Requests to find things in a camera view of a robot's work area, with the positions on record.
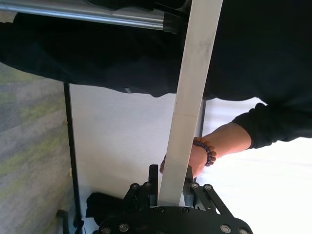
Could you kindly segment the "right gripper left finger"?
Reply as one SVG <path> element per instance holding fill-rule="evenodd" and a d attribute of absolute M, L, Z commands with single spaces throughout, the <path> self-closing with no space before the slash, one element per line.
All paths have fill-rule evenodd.
<path fill-rule="evenodd" d="M 149 166 L 148 181 L 143 185 L 133 183 L 123 199 L 126 212 L 142 211 L 158 204 L 158 165 Z"/>

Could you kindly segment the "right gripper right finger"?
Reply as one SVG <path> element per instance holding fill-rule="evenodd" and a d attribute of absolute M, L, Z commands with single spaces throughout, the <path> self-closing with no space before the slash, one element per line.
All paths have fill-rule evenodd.
<path fill-rule="evenodd" d="M 199 185 L 193 178 L 192 168 L 187 168 L 182 190 L 186 206 L 211 211 L 217 215 L 230 215 L 231 212 L 210 184 Z"/>

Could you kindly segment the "person left hand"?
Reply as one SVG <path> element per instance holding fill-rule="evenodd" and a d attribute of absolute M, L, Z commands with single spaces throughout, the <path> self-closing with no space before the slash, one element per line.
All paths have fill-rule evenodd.
<path fill-rule="evenodd" d="M 192 145 L 188 164 L 192 168 L 193 178 L 197 177 L 203 171 L 207 163 L 207 158 L 208 153 L 203 147 Z"/>

